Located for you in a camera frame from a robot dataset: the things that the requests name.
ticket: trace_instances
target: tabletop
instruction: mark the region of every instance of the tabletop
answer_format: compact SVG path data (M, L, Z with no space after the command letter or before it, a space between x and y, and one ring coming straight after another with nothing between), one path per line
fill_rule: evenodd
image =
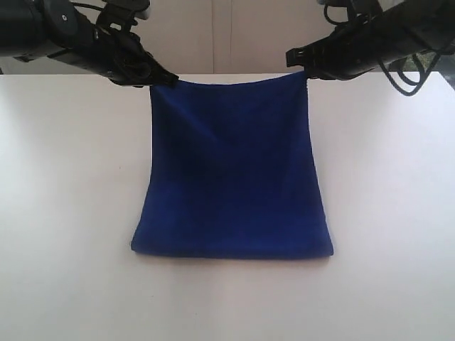
M192 75L248 82L274 75ZM0 336L15 340L455 340L455 96L384 75L309 82L335 255L138 256L148 89L0 77Z

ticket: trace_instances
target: microfiber towel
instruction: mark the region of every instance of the microfiber towel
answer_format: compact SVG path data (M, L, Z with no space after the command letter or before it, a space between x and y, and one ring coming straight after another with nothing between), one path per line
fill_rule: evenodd
M151 88L153 166L140 254L310 259L333 254L303 72Z

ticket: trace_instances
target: blue cloth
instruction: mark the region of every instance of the blue cloth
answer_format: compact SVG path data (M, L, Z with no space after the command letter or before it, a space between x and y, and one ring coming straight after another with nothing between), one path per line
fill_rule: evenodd
M153 167L132 249L227 259L333 254L306 76L151 88Z

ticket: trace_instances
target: background wall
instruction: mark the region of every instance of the background wall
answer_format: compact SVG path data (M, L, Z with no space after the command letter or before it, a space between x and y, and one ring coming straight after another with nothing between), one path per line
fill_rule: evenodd
M102 5L101 0L81 0ZM380 0L385 9L401 0ZM135 28L144 47L176 73L288 72L285 52L327 36L333 26L316 0L151 0L152 15ZM95 21L97 12L81 10ZM344 12L332 9L334 18ZM0 59L12 74L84 73L43 58Z

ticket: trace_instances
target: blue towel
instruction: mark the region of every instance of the blue towel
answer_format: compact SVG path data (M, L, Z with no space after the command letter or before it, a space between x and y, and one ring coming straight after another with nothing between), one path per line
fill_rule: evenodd
M141 254L309 259L333 254L303 72L151 88L153 166L132 240Z

